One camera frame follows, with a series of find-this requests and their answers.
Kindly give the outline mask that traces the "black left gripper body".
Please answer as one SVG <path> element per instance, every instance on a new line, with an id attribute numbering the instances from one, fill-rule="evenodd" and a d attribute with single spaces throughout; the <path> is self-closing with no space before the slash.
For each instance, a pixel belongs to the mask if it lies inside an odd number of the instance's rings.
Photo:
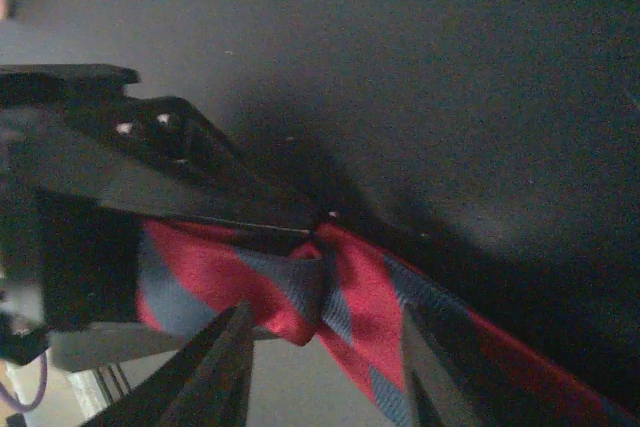
<path id="1" fill-rule="evenodd" d="M 54 332 L 137 322 L 140 198 L 122 181 L 61 192 L 2 177 L 2 359 L 30 363 Z"/>

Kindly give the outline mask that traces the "red navy striped tie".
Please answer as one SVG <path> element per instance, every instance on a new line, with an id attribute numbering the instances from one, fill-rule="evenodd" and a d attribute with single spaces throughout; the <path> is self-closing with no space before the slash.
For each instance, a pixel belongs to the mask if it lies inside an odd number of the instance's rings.
<path id="1" fill-rule="evenodd" d="M 414 267 L 334 226 L 273 255 L 247 247 L 230 229 L 148 221 L 139 263 L 138 311 L 152 327 L 193 334 L 248 301 L 268 332 L 297 345 L 319 338 L 398 426 L 412 426 L 401 348 L 407 306 L 461 322 L 492 426 L 639 422 L 600 387 L 478 315 Z"/>

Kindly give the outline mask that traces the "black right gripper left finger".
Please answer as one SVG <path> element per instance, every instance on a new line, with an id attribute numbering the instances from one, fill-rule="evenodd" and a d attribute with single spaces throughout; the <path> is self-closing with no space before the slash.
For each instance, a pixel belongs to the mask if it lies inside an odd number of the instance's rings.
<path id="1" fill-rule="evenodd" d="M 130 394 L 87 426 L 244 426 L 253 368 L 253 318 L 225 310 Z"/>

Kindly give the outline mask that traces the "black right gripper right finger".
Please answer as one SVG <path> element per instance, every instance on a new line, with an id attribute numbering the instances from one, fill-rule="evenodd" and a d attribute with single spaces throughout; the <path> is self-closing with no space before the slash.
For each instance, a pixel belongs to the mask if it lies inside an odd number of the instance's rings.
<path id="1" fill-rule="evenodd" d="M 401 348 L 412 426 L 492 426 L 487 399 L 474 385 L 469 334 L 455 318 L 407 306 Z"/>

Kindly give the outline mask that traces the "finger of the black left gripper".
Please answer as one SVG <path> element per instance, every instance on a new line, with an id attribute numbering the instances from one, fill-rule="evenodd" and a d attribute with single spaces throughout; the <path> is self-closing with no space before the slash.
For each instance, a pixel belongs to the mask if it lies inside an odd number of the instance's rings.
<path id="1" fill-rule="evenodd" d="M 1 128 L 10 179 L 147 217 L 305 236 L 319 211 L 256 172 L 191 103 L 135 98 L 132 69 L 5 65 Z"/>
<path id="2" fill-rule="evenodd" d="M 233 324 L 215 321 L 202 333 L 182 337 L 159 332 L 138 323 L 96 323 L 88 330 L 54 332 L 48 336 L 50 360 L 61 370 L 93 370 L 109 364 L 137 360 L 181 350 L 191 340 L 208 334 L 219 337 Z"/>

